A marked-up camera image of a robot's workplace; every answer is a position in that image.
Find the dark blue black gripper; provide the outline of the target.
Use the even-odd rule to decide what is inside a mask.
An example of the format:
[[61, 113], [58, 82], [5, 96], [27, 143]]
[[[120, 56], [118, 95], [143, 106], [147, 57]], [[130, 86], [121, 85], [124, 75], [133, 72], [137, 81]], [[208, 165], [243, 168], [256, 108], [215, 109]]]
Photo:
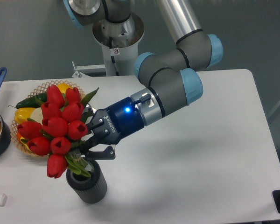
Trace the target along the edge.
[[[127, 97], [97, 111], [90, 104], [86, 104], [80, 120], [86, 123], [87, 119], [92, 117], [86, 127], [93, 136], [85, 141], [85, 158], [88, 161], [114, 160], [116, 154], [111, 145], [118, 144], [123, 138], [144, 128], [140, 110], [136, 107], [137, 104], [144, 102], [142, 98], [133, 100]], [[109, 146], [104, 151], [90, 151], [98, 144]]]

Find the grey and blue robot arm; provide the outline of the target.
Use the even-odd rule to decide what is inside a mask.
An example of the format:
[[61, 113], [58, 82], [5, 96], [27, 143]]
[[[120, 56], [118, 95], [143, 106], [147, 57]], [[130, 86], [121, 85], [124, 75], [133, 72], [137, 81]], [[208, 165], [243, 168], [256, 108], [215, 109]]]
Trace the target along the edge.
[[94, 112], [87, 124], [91, 137], [76, 146], [89, 161], [114, 159], [120, 140], [198, 100], [203, 84], [197, 72], [223, 57], [220, 39], [204, 33], [188, 0], [159, 0], [157, 5], [176, 44], [162, 56], [138, 53], [144, 25], [131, 11], [130, 1], [64, 1], [77, 27], [92, 24], [106, 75], [135, 75], [144, 85], [143, 90]]

